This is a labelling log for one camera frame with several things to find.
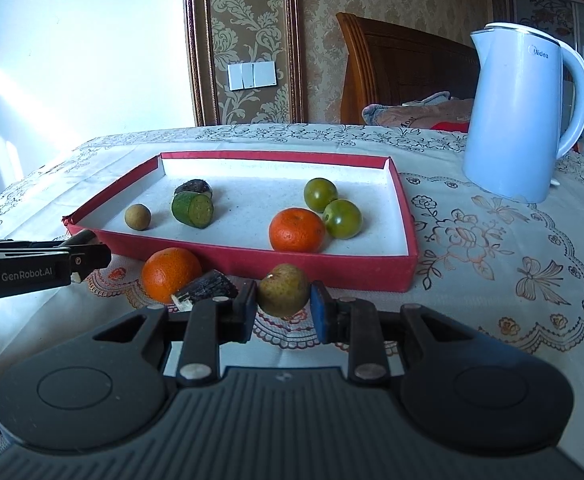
sunlight on wall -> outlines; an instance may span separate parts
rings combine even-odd
[[[0,172],[3,185],[8,187],[23,178],[19,153],[14,144],[0,136]]]
[[[67,151],[81,141],[69,126],[31,96],[27,95],[3,70],[0,69],[0,96],[57,150]]]

kettle handle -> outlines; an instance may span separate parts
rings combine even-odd
[[[557,41],[563,54],[563,63],[574,78],[574,90],[576,91],[571,121],[569,121],[568,129],[558,140],[556,158],[561,158],[576,144],[584,129],[584,60],[567,43],[561,40]]]

white wall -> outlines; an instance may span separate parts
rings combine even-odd
[[[183,0],[0,0],[0,192],[94,137],[194,126],[183,23]]]

wooden headboard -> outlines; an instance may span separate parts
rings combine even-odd
[[[474,97],[478,56],[472,47],[392,23],[336,15],[347,44],[341,123],[364,124],[367,105],[399,105],[447,90]]]

kettle lid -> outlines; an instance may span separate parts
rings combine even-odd
[[[548,33],[543,32],[542,30],[538,30],[537,28],[534,28],[534,27],[527,27],[526,25],[519,25],[518,23],[505,23],[505,22],[488,23],[487,25],[485,25],[483,30],[478,30],[478,32],[483,32],[486,30],[493,30],[495,28],[508,28],[510,30],[522,32],[523,34],[531,34],[532,36],[538,36],[539,38],[543,38],[544,40],[548,40],[554,44],[560,45],[558,43],[558,41],[553,36],[550,36]]]

